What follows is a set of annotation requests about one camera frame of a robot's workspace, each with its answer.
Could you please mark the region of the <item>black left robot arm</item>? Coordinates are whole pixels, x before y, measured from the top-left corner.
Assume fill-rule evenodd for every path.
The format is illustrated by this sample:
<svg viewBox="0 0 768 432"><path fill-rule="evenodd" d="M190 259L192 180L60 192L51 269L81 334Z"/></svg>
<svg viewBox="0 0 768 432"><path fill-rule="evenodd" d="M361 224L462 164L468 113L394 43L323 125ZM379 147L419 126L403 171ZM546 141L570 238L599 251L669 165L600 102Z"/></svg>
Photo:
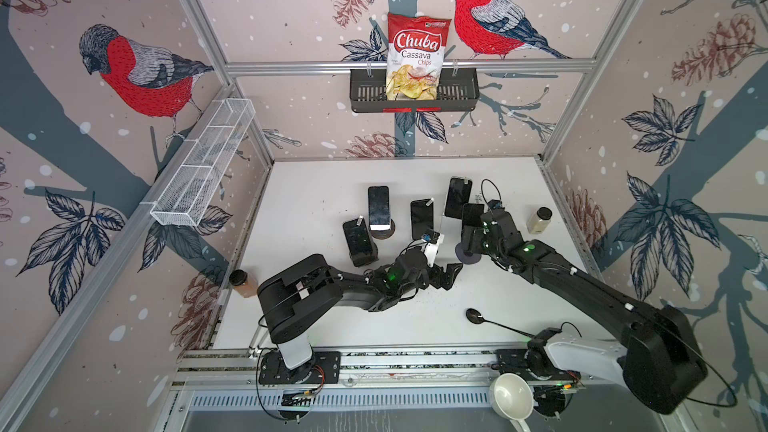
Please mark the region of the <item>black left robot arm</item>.
<svg viewBox="0 0 768 432"><path fill-rule="evenodd" d="M362 274L343 272L312 254L267 279L257 289L263 319L283 364L295 370L313 361L306 332L333 307L383 312L429 287L449 290L464 265L430 261L411 247L393 263Z"/></svg>

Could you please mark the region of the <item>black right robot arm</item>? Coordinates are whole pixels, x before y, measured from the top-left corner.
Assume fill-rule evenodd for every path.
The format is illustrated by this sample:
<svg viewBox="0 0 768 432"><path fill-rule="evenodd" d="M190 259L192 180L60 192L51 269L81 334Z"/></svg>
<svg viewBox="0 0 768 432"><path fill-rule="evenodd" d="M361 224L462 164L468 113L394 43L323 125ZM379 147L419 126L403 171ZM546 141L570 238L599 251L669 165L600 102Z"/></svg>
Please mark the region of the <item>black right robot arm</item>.
<svg viewBox="0 0 768 432"><path fill-rule="evenodd" d="M532 375L596 376L627 388L665 415L706 378L705 361L681 311L635 300L575 267L553 247L524 240L503 208L464 221L460 247L561 297L610 333L610 339L598 340L561 328L543 330L527 343L525 361Z"/></svg>

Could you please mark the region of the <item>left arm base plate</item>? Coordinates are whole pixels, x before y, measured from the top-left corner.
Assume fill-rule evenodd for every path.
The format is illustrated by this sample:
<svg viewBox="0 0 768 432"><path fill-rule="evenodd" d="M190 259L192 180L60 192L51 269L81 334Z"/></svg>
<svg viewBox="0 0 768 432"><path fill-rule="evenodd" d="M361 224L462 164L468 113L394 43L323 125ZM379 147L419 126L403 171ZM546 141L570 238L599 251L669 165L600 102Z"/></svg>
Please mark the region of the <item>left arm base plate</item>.
<svg viewBox="0 0 768 432"><path fill-rule="evenodd" d="M268 350L261 359L257 381L269 386L337 384L340 368L339 351L314 352L308 362L289 369L278 351Z"/></svg>

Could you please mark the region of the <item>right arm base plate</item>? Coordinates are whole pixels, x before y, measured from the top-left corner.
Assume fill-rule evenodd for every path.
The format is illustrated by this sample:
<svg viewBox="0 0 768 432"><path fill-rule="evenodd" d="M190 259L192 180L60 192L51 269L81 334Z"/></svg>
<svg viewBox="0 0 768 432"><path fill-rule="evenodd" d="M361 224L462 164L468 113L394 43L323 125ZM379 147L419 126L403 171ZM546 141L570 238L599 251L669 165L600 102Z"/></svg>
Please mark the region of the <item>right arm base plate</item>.
<svg viewBox="0 0 768 432"><path fill-rule="evenodd" d="M497 369L501 373L514 373L526 381L576 382L581 374L557 369L549 359L529 349L497 349Z"/></svg>

